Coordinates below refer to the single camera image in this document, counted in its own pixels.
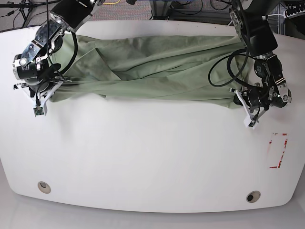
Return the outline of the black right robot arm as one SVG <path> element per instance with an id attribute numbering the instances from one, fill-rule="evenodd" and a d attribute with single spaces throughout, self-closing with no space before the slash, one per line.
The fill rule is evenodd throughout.
<path id="1" fill-rule="evenodd" d="M 78 52 L 76 31 L 103 3 L 103 0 L 61 0 L 52 10 L 47 10 L 47 20 L 36 32 L 35 38 L 23 53 L 14 57 L 13 73 L 21 83 L 13 88 L 24 91 L 32 103 L 35 116 L 46 115 L 46 102 L 63 83 L 70 81 L 64 74 Z M 74 51 L 68 64 L 61 68 L 59 63 L 52 62 L 51 55 L 61 48 L 65 32 L 72 34 Z"/>

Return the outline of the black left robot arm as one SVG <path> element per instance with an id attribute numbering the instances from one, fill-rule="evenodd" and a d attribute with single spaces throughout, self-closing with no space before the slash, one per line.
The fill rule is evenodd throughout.
<path id="1" fill-rule="evenodd" d="M 235 94 L 234 103 L 245 109 L 244 125 L 254 129 L 259 118 L 271 106 L 283 108 L 292 100 L 282 64 L 273 52 L 278 44 L 268 22 L 268 14 L 279 1 L 233 0 L 230 4 L 229 14 L 244 48 L 224 57 L 231 79 L 220 86 L 224 87 L 232 82 L 241 85 L 241 90 L 231 88 L 230 91 Z M 231 62 L 236 56 L 244 56 L 245 61 L 249 58 L 254 60 L 254 71 L 261 79 L 261 84 L 250 85 L 239 79 L 246 62 L 237 74 L 232 72 Z"/>

